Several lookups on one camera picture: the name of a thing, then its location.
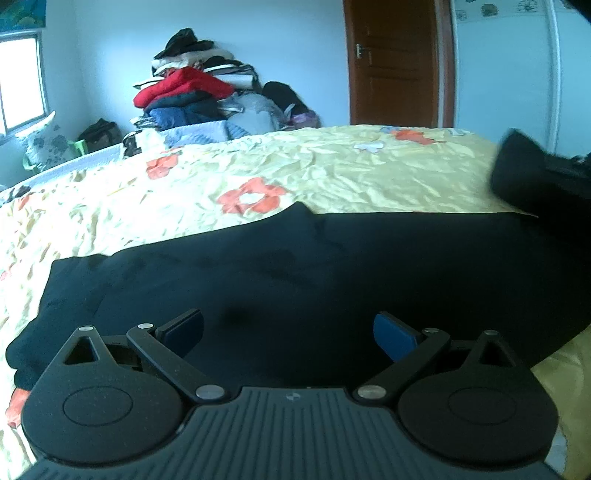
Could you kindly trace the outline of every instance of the blue gripper pad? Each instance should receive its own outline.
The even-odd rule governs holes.
[[[374,320],[374,339],[393,362],[398,362],[418,347],[421,334],[390,314],[382,312]]]

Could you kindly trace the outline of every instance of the wooden door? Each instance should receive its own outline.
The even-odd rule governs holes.
[[[352,124],[437,126],[440,1],[345,0]]]

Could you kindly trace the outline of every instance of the black bag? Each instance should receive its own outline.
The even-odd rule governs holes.
[[[310,110],[291,87],[285,83],[267,82],[263,87],[262,94],[273,100],[282,112],[285,112],[290,105],[295,105],[291,110],[292,115],[301,115]]]
[[[80,134],[78,141],[80,140],[86,140],[88,152],[92,153],[121,143],[123,136],[115,122],[101,118]]]

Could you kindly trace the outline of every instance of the pile of clothes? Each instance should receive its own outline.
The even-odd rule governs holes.
[[[235,60],[232,53],[216,48],[210,40],[197,39],[191,28],[168,41],[152,61],[152,77],[134,87],[140,90],[134,105],[144,113],[131,120],[136,132],[124,139],[124,145],[135,146],[124,156],[138,150],[138,139],[145,135],[137,136],[137,132],[146,129],[168,132],[184,127],[182,138],[197,135],[214,140],[223,135],[203,134],[200,125],[224,122],[215,130],[225,129],[227,140],[232,140],[236,135],[320,126],[318,116],[289,85],[269,82],[262,87],[251,65]],[[194,128],[188,132],[190,125]],[[163,134],[167,144],[168,136],[179,137],[169,133]]]

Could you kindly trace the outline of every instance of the bed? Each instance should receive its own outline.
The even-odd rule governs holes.
[[[14,390],[5,350],[36,317],[56,259],[250,223],[294,202],[314,213],[515,212],[487,188],[495,150],[464,131],[362,125],[82,159],[33,179],[0,209],[0,397],[8,406]],[[566,444],[557,436],[553,453],[566,450],[556,466],[569,480],[591,472],[590,344],[591,327],[533,369],[560,412]],[[34,457],[22,429],[0,428],[0,469],[17,478]]]

